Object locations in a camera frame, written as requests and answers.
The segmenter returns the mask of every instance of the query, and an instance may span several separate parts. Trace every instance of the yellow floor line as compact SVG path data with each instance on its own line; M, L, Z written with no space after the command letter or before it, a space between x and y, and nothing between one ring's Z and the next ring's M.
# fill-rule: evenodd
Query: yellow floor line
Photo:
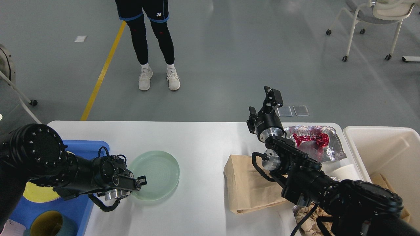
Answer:
M109 51L108 58L105 61L104 67L102 68L98 81L96 81L95 88L93 88L92 94L90 95L89 101L86 104L83 115L80 118L81 121L86 121L87 117L89 116L90 109L92 109L93 102L95 101L95 98L98 95L99 88L101 87L102 81L104 80L105 74L108 70L108 66L111 63L112 57L114 56L115 50L117 49L118 43L120 42L120 38L121 38L121 35L123 34L125 26L126 26L126 22L123 21L123 23L120 26L120 30L118 31L118 34L115 37L114 44L112 44L112 48Z

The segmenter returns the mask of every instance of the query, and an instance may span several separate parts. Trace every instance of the yellow plate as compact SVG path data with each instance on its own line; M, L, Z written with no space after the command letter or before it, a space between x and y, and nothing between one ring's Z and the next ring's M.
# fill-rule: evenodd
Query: yellow plate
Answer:
M52 190L52 187L39 187L31 182L26 183L24 197L31 202L44 203L54 201L60 196Z

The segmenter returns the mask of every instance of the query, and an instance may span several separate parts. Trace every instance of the black leggings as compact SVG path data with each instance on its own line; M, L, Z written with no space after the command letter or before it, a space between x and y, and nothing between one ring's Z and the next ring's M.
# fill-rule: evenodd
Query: black leggings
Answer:
M131 39L133 40L134 51L136 52L137 59L140 64L144 65L148 63L147 55L147 40L146 40L146 26L144 25L144 15L132 21L126 21L130 27ZM150 21L153 33L155 34L160 50L163 53L166 64L173 64L175 61L173 55L173 42L171 35L169 34L168 26L166 22L156 23Z

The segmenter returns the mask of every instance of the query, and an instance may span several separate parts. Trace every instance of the sock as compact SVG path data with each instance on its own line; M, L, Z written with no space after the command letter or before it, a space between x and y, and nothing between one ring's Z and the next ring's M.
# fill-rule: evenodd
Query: sock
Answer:
M172 65L166 64L166 65L167 65L166 73L170 74L170 73L173 73L174 71L176 71L175 70L175 64L172 64Z
M146 63L144 65L140 64L142 66L142 71L148 71L150 69L149 63Z

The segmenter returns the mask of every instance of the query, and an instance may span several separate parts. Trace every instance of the aluminum foil bag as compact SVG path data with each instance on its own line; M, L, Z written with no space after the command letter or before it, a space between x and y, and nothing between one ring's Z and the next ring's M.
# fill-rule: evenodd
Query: aluminum foil bag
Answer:
M292 139L299 150L316 161L322 163L347 157L333 127L290 126L285 127L284 130L287 133L286 138Z

